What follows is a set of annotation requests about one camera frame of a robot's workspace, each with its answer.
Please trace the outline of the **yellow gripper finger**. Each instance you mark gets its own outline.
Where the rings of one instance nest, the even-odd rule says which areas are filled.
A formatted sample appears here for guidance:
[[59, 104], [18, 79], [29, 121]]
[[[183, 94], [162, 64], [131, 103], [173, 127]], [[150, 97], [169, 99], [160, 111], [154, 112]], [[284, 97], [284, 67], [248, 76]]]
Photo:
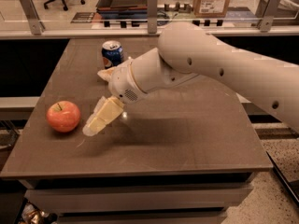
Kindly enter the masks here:
[[108, 69], [100, 70], [97, 75], [102, 78], [104, 81], [109, 82], [111, 80], [112, 74], [115, 68], [111, 67]]
[[87, 136], [100, 133], [106, 126], [116, 119], [122, 112], [124, 103], [115, 96], [102, 96], [88, 118], [82, 131]]

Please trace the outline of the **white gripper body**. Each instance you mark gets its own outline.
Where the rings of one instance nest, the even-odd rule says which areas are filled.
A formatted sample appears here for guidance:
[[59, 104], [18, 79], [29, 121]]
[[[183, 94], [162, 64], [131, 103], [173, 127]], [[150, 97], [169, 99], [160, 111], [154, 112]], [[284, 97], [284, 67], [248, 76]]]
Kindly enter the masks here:
[[138, 88], [132, 71], [132, 59], [115, 66], [112, 70], [108, 88], [111, 94], [125, 104], [133, 104], [147, 97], [147, 94]]

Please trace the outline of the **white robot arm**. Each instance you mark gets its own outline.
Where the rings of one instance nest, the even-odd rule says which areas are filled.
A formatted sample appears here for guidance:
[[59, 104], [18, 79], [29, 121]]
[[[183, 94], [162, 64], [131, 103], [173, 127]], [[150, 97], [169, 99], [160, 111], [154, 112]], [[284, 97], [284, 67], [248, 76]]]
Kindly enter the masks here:
[[87, 136], [105, 129], [126, 104], [200, 76], [219, 81], [299, 132], [299, 65], [237, 49], [188, 22], [167, 25], [156, 48], [98, 76], [108, 82], [111, 96], [98, 101], [83, 128]]

